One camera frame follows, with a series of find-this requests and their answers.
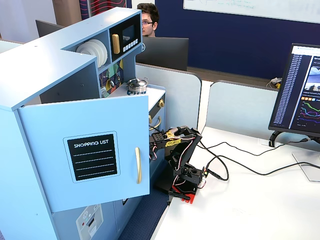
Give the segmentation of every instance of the white plate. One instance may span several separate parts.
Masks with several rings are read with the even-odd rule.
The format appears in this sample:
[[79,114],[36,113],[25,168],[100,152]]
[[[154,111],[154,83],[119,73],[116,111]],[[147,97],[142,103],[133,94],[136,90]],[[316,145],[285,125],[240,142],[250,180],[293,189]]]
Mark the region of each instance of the white plate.
[[89,52],[90,55],[96,56],[98,68],[100,68],[100,66],[102,66],[101,61],[100,61],[101,56],[99,56],[98,50],[97,50],[95,47],[93,47],[89,42],[85,42],[85,43],[81,44],[81,45],[76,49],[76,52],[77,52],[77,53],[81,53],[81,52],[87,53],[87,52]]
[[104,65],[107,62],[108,59],[108,51],[106,46],[103,44],[102,41],[99,41],[98,39],[91,39],[89,40],[89,42],[93,42],[99,45],[99,47],[101,48],[102,52],[103,52],[103,62],[102,65]]
[[94,51],[97,52],[96,56],[99,59],[98,68],[100,68],[103,65],[103,62],[104,62],[104,52],[102,51],[100,46],[97,43],[93,42],[93,41],[87,41],[86,44],[89,45]]
[[80,53],[82,53],[82,54],[87,54],[87,55],[91,55],[91,53],[90,53],[89,51],[87,51],[87,50],[82,50]]

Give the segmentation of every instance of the navy blue wall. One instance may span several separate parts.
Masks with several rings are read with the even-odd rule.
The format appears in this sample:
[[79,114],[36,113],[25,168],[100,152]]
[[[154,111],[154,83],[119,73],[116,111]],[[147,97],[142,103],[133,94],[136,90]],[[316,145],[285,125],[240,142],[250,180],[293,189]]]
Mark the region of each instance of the navy blue wall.
[[185,10],[183,2],[155,0],[156,36],[189,38],[190,67],[271,79],[282,77],[292,43],[320,45],[320,24]]

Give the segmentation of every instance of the metal pot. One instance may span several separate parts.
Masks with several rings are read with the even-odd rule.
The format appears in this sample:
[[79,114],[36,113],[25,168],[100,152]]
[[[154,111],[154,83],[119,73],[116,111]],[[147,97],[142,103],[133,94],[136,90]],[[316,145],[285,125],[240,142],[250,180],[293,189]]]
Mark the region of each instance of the metal pot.
[[129,91],[133,93],[144,93],[147,91],[148,81],[145,79],[131,79],[127,82]]

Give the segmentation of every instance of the shopping list sign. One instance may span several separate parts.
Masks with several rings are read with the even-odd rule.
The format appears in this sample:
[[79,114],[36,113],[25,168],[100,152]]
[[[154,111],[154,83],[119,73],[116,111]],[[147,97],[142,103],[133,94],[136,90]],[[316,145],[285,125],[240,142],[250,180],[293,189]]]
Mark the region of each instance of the shopping list sign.
[[74,182],[119,175],[115,132],[66,137],[63,141]]

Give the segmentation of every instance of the dark hair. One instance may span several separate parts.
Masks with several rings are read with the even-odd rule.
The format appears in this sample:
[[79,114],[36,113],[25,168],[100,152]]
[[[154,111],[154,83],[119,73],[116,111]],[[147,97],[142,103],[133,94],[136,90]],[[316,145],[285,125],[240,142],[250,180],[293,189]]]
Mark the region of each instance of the dark hair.
[[159,23],[159,12],[156,5],[152,3],[139,3],[137,9],[143,13],[150,14],[152,24]]

